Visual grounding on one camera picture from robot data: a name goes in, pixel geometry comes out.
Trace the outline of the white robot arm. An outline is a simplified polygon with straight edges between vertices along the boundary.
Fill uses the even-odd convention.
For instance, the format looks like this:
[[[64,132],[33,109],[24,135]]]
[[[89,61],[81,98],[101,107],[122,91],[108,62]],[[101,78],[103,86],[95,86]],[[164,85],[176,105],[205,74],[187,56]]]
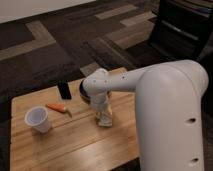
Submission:
[[[109,91],[135,93],[141,171],[205,171],[201,101],[208,83],[201,64],[179,60],[117,75],[100,68],[82,87],[98,112]]]

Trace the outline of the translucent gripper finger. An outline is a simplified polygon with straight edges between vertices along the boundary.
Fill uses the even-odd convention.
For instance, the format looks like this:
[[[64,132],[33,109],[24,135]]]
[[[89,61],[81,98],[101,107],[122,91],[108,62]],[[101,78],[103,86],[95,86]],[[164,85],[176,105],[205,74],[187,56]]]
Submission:
[[[98,121],[98,125],[101,125],[102,124],[101,113],[97,112],[95,116],[96,116],[96,119]]]
[[[107,108],[106,114],[107,114],[107,117],[108,117],[109,121],[112,122],[112,120],[113,120],[113,112],[112,112],[111,107]]]

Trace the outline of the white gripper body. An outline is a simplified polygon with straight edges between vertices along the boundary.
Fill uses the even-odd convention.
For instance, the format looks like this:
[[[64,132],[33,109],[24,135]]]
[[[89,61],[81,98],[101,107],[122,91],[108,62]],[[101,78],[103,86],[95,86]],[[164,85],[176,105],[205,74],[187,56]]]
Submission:
[[[90,96],[90,106],[96,112],[104,112],[107,110],[108,103],[108,95],[106,93],[99,93]]]

